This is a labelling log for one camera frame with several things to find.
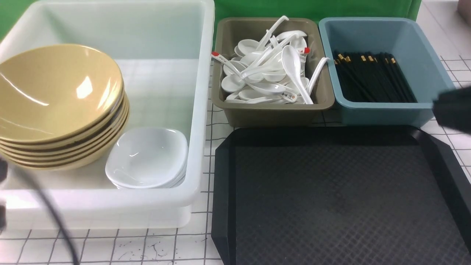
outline stack of bowls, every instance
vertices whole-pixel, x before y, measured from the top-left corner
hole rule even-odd
[[[183,182],[187,158],[187,138],[180,131],[134,128],[114,145],[105,172],[118,189],[172,188]]]
[[[116,62],[76,44],[1,63],[0,95],[0,153],[30,169],[74,169],[97,160],[129,119]]]

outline bowl rim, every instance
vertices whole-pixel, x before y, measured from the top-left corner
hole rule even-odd
[[[115,67],[116,73],[121,76],[121,78],[117,79],[117,84],[116,84],[116,86],[118,86],[119,89],[111,94],[113,104],[109,104],[106,108],[104,108],[103,111],[100,113],[100,115],[96,116],[93,120],[90,120],[89,123],[85,127],[75,129],[75,130],[70,131],[66,134],[56,135],[56,136],[52,136],[52,137],[49,137],[49,138],[48,137],[42,137],[42,138],[36,138],[36,139],[12,139],[12,138],[3,136],[0,133],[0,140],[5,141],[5,142],[18,143],[18,144],[42,144],[42,143],[48,143],[48,142],[52,142],[52,141],[59,141],[61,139],[66,139],[70,136],[73,136],[73,135],[76,135],[76,134],[82,132],[84,130],[84,128],[88,128],[90,126],[93,126],[93,124],[96,124],[97,122],[102,120],[106,115],[108,115],[108,113],[113,108],[115,108],[116,102],[120,99],[120,96],[121,96],[122,92],[124,91],[124,87],[123,87],[124,80],[123,80],[123,77],[122,77],[121,69],[120,69],[119,65],[116,63],[116,61],[113,58],[111,58],[108,54],[106,54],[106,53],[104,53],[104,52],[102,52],[98,49],[95,49],[93,47],[89,47],[89,46],[81,45],[81,44],[75,44],[75,43],[62,43],[62,44],[41,46],[41,47],[37,47],[37,48],[31,49],[31,50],[27,50],[27,51],[18,53],[16,55],[0,62],[0,66],[2,64],[6,63],[6,62],[9,62],[11,60],[16,59],[19,56],[24,56],[25,54],[28,54],[28,53],[31,53],[31,52],[36,52],[36,51],[42,50],[42,49],[53,49],[53,48],[56,48],[56,47],[77,47],[77,48],[82,48],[82,49],[87,49],[87,50],[93,50],[93,51],[97,52],[98,54],[101,54],[102,56],[104,56],[107,60],[109,60],[110,65],[113,65],[113,67]]]
[[[177,170],[174,170],[174,176],[172,178],[169,178],[168,182],[171,182],[173,180],[175,180],[175,178],[178,178],[180,173],[182,172],[182,169],[186,166],[187,164],[187,159],[188,159],[188,141],[187,141],[187,138],[186,136],[180,132],[179,130],[175,130],[175,129],[171,129],[171,128],[166,128],[166,127],[158,127],[158,126],[144,126],[144,127],[136,127],[136,128],[133,128],[127,132],[125,132],[119,139],[118,141],[114,144],[109,156],[108,156],[108,159],[106,161],[106,165],[105,165],[105,173],[106,173],[106,176],[107,178],[112,182],[112,183],[115,183],[119,186],[122,186],[124,188],[127,188],[127,189],[152,189],[152,188],[158,188],[159,186],[162,186],[162,184],[153,184],[153,185],[146,185],[146,186],[136,186],[136,185],[131,185],[131,184],[128,184],[128,183],[125,183],[125,182],[122,182],[120,180],[117,180],[114,178],[114,174],[112,173],[112,162],[113,162],[113,157],[115,156],[114,154],[117,153],[118,149],[119,149],[119,141],[126,136],[126,134],[129,134],[129,133],[132,133],[132,132],[137,132],[137,131],[144,131],[144,130],[159,130],[159,131],[171,131],[173,133],[176,133],[177,137],[178,137],[178,140],[180,143],[182,143],[183,145],[183,150],[182,150],[182,153],[183,155],[181,156],[182,159],[180,159],[180,162],[178,164],[178,166],[176,166],[175,168],[177,168]]]

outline green wall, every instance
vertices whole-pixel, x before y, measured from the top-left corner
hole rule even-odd
[[[0,0],[0,40],[10,31],[24,11],[36,0]]]

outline white spoon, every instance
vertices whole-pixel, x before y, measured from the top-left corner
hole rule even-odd
[[[241,100],[241,99],[226,99],[224,102],[227,102],[227,103],[242,103],[242,104],[246,103],[246,101]]]
[[[211,53],[211,57],[213,57],[223,65],[227,66],[233,73],[240,75],[240,71],[232,64],[237,61],[229,61],[224,56],[220,55],[218,52],[215,51]]]
[[[290,41],[290,45],[293,46],[295,49],[302,49],[308,46],[308,43],[303,37],[296,38]]]
[[[261,98],[261,97],[265,97],[264,94],[260,93],[260,92],[257,92],[255,90],[242,90],[239,92],[239,97],[243,100],[252,100],[252,99],[257,99],[257,98]],[[288,91],[284,91],[284,92],[281,92],[280,95],[276,95],[276,96],[271,96],[271,97],[274,97],[274,99],[283,99],[285,100],[286,102],[295,102],[296,99],[298,98],[298,96],[296,94],[293,94],[291,92],[288,92]]]
[[[308,83],[309,83],[309,78],[307,77],[301,77],[301,83],[302,83],[302,86],[303,87],[307,87]],[[287,83],[286,85],[286,90],[287,91],[291,91],[291,92],[294,92],[296,95],[300,96],[301,95],[301,92],[299,92],[298,88],[296,87],[296,85],[294,84],[293,81],[289,81],[289,83]]]
[[[265,97],[261,97],[261,98],[248,100],[245,103],[246,104],[269,103],[269,102],[277,101],[279,99],[280,98],[276,97],[276,96],[265,96]]]
[[[265,44],[267,44],[268,40],[270,39],[271,35],[273,32],[275,32],[276,28],[280,26],[280,24],[285,21],[285,20],[290,20],[287,16],[281,16],[272,26],[271,28],[265,33],[263,38],[260,40],[257,48],[255,50],[261,50],[263,47],[265,47]]]
[[[298,90],[301,92],[301,96],[306,104],[314,104],[312,99],[309,97],[306,88],[302,85],[301,81],[301,62],[299,54],[292,46],[285,46],[282,52],[282,63],[286,74],[294,82]]]
[[[262,73],[263,78],[269,82],[279,82],[286,77],[286,72],[284,70],[279,71],[268,71]]]
[[[285,87],[276,83],[249,83],[247,85],[249,85],[253,90],[267,96],[279,95],[286,90]]]
[[[271,47],[268,47],[266,48],[262,54],[260,54],[260,56],[258,56],[258,58],[256,58],[248,67],[247,69],[252,69],[254,67],[257,67],[259,66],[266,58],[267,56],[270,54],[271,52]]]
[[[228,95],[226,100],[228,100],[228,99],[240,99],[239,98],[239,91],[233,92],[232,94]]]
[[[253,89],[242,90],[242,91],[239,92],[239,97],[242,100],[257,99],[257,98],[261,98],[261,97],[265,97],[265,96],[266,95],[264,95],[260,92],[257,92]]]
[[[316,84],[316,81],[319,78],[319,75],[321,74],[322,68],[324,67],[325,63],[327,63],[328,60],[329,58],[323,57],[319,61],[319,64],[316,66],[316,69],[314,70],[314,73],[312,74],[311,80],[306,86],[306,90],[308,91],[309,95],[312,93],[312,90],[314,89],[314,85]]]
[[[284,46],[288,45],[290,43],[290,41],[298,38],[299,35],[298,34],[293,34],[291,35],[290,37],[288,37],[287,39],[284,39],[282,42],[280,42],[278,44],[278,46],[274,47],[271,52],[268,54],[267,58],[272,58],[274,56],[276,56],[279,52],[281,52],[281,50],[283,49]]]
[[[239,41],[239,43],[237,44],[237,47],[239,48],[239,51],[245,56],[251,52],[256,51],[258,45],[259,45],[258,41],[245,39],[245,40]]]
[[[245,87],[245,82],[237,75],[228,75],[222,79],[221,87],[227,93],[234,93]]]
[[[239,50],[239,47],[237,46],[234,47],[234,53],[240,58],[244,57],[244,54],[242,54],[242,52]]]
[[[222,79],[221,86],[222,86],[223,83],[225,84],[226,88],[223,87],[223,89],[224,90],[228,89],[228,90],[225,90],[226,92],[229,92],[229,93],[236,92],[237,90],[235,90],[235,89],[242,85],[241,81],[242,82],[247,81],[248,83],[258,83],[258,82],[263,80],[263,76],[261,74],[242,80],[240,78],[240,71],[237,68],[239,67],[239,68],[242,69],[242,67],[243,67],[244,69],[246,69],[248,67],[248,65],[246,65],[246,64],[244,64],[240,61],[229,61],[224,56],[220,55],[219,53],[217,53],[215,51],[211,53],[211,57],[213,57],[214,59],[216,59],[217,61],[219,61],[223,65],[227,66],[232,72],[235,73],[234,75],[228,75],[228,76],[224,77],[224,79]]]
[[[305,52],[305,51],[307,51],[309,53],[310,50],[309,50],[309,48],[301,48],[297,51],[299,53],[302,53],[302,52]],[[268,61],[266,61],[262,66],[248,67],[247,69],[241,71],[240,77],[242,79],[245,79],[245,78],[248,78],[248,77],[254,78],[254,77],[252,77],[252,75],[257,75],[259,73],[264,73],[264,72],[268,72],[268,71],[282,71],[282,70],[284,71],[283,63],[282,63],[282,53],[280,51],[275,56],[273,56]]]
[[[270,43],[271,43],[271,46],[272,46],[273,48],[279,45],[279,43],[278,43],[278,41],[276,40],[276,37],[275,37],[275,36],[272,36],[272,37],[270,38]]]
[[[282,32],[280,33],[277,37],[276,37],[276,40],[277,41],[282,41],[286,38],[289,38],[291,35],[297,33],[300,37],[306,37],[307,34],[304,32],[304,31],[301,31],[301,30],[291,30],[291,31],[285,31],[285,32]]]

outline white tiled surface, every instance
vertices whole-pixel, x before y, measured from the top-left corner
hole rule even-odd
[[[440,56],[457,87],[471,82],[471,29],[455,12],[455,1],[421,5],[417,22]],[[323,113],[314,126],[339,126],[340,112]],[[441,128],[435,120],[423,128],[452,147],[470,179],[471,136]],[[71,231],[83,264],[93,265],[223,265],[211,235],[215,149],[233,131],[224,112],[208,100],[208,122],[201,193],[193,204],[190,224],[180,229]],[[70,264],[57,231],[4,231],[0,235],[0,265]]]

